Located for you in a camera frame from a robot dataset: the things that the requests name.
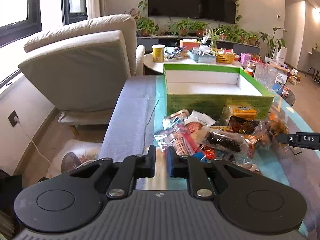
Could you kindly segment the orange cracker packet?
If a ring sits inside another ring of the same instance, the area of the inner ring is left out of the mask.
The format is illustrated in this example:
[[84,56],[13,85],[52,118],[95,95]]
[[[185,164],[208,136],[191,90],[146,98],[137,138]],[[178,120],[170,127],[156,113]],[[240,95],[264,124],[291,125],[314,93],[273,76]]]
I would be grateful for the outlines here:
[[227,121],[229,121],[232,116],[253,121],[257,116],[257,111],[251,106],[228,105],[224,109],[224,115]]

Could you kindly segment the dark brown snack packet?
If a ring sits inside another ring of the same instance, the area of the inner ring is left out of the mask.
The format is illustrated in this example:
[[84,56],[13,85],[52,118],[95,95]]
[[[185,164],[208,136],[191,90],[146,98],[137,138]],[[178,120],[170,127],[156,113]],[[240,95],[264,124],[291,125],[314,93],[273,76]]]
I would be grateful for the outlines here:
[[251,134],[259,124],[259,121],[245,120],[238,116],[231,116],[228,126],[236,133]]

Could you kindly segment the pink blue snack packet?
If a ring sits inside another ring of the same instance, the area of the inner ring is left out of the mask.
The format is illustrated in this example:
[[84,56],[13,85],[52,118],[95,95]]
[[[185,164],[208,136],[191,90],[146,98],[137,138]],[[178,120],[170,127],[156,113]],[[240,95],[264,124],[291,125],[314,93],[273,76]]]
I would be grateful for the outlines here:
[[172,146],[177,155],[194,155],[197,153],[198,146],[184,124],[158,131],[154,134],[154,137],[162,150]]

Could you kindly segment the white red snack sachet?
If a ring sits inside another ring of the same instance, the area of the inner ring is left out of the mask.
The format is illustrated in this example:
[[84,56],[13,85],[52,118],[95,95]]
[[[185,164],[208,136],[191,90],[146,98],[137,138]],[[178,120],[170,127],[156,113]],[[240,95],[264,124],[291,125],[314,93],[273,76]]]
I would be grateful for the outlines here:
[[175,112],[169,116],[166,116],[162,120],[163,128],[170,129],[175,125],[184,122],[190,116],[190,113],[187,109],[182,109],[178,112]]

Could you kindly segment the red snack wrapper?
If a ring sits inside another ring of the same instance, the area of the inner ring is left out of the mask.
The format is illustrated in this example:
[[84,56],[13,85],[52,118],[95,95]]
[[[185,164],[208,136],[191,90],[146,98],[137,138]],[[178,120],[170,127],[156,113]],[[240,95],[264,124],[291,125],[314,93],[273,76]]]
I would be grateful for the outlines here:
[[204,156],[207,160],[213,160],[216,157],[215,150],[209,146],[202,145],[201,151],[204,153]]

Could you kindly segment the beige buckwheat cake packet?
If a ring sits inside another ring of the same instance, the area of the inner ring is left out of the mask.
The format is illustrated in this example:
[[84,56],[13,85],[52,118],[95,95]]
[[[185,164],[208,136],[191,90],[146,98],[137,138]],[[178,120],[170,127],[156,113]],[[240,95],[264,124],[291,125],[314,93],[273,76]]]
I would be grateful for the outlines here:
[[184,121],[185,128],[194,140],[204,139],[215,123],[216,120],[198,111],[192,111],[191,115]]

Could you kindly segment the white blue paper box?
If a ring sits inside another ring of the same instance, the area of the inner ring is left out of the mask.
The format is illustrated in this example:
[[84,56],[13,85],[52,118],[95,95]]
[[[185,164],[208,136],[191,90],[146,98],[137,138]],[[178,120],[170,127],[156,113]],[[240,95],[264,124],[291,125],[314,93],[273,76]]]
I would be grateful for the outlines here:
[[281,95],[283,92],[286,81],[287,81],[287,75],[278,72],[276,80],[275,80],[274,85],[272,87],[272,92],[275,92],[278,95]]

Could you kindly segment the clear glass mug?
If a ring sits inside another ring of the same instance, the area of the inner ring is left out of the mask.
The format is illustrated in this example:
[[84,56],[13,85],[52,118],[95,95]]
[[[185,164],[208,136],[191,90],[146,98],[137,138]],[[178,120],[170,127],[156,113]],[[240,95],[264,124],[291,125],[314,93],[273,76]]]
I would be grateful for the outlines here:
[[254,79],[271,92],[276,81],[277,74],[278,72],[270,64],[257,63],[254,72]]

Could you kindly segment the yellow wicker basket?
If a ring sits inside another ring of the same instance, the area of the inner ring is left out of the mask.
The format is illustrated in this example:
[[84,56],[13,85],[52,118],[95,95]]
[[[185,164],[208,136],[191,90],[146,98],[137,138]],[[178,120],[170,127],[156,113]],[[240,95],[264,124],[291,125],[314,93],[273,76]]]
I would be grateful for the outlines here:
[[220,54],[220,53],[215,53],[216,56],[216,62],[218,63],[226,63],[226,64],[231,64],[234,59],[236,54]]

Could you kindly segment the green cardboard box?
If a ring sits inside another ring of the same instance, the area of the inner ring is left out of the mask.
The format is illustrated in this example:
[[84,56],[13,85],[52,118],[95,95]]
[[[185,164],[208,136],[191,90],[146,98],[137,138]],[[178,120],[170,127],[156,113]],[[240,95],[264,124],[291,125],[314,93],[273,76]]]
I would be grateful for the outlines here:
[[241,67],[212,64],[164,64],[167,114],[182,109],[220,118],[229,105],[252,107],[267,117],[274,95]]

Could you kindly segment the blue plastic tray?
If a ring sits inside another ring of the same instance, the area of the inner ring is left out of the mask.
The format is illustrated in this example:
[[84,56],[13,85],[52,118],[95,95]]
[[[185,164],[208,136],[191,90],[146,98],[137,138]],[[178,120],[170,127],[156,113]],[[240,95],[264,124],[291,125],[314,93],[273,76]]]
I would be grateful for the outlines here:
[[188,51],[189,57],[196,63],[216,64],[216,57],[214,55],[199,55],[194,54],[192,51]]

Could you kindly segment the beige sofa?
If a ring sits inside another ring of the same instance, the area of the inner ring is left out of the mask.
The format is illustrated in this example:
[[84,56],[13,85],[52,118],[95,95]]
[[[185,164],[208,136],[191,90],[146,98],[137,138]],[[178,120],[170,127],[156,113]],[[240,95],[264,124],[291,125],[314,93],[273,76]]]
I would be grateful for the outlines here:
[[33,35],[23,75],[61,111],[68,126],[108,124],[126,80],[143,74],[145,47],[135,19],[117,14]]

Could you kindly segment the round white coffee table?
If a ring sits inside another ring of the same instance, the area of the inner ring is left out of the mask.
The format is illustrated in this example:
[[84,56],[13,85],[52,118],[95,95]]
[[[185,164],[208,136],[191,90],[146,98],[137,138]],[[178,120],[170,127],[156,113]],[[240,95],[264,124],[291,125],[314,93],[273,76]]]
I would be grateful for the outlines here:
[[198,63],[192,60],[190,57],[186,58],[183,57],[181,59],[172,59],[168,60],[165,59],[164,62],[153,62],[153,55],[152,53],[144,55],[144,66],[150,70],[153,70],[154,72],[158,74],[164,73],[164,64],[170,63],[170,64],[204,64],[204,65],[215,65],[215,66],[226,66],[226,67],[242,67],[242,65],[239,62],[233,61],[232,63],[219,63],[216,62],[215,64],[209,64],[209,63]]

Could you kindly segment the yellow tin can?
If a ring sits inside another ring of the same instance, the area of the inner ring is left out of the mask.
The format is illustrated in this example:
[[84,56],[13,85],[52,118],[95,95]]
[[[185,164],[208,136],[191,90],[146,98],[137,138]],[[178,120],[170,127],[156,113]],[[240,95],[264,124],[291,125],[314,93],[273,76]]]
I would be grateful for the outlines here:
[[164,49],[165,45],[163,44],[154,44],[152,46],[152,60],[153,62],[163,63],[164,62]]

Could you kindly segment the wall power socket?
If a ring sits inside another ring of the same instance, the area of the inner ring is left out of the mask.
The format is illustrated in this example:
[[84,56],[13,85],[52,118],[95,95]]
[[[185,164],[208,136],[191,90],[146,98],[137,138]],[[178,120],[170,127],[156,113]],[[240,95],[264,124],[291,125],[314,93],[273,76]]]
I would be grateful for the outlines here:
[[15,127],[20,122],[20,119],[17,116],[16,111],[12,111],[12,113],[8,116],[8,120],[12,127]]

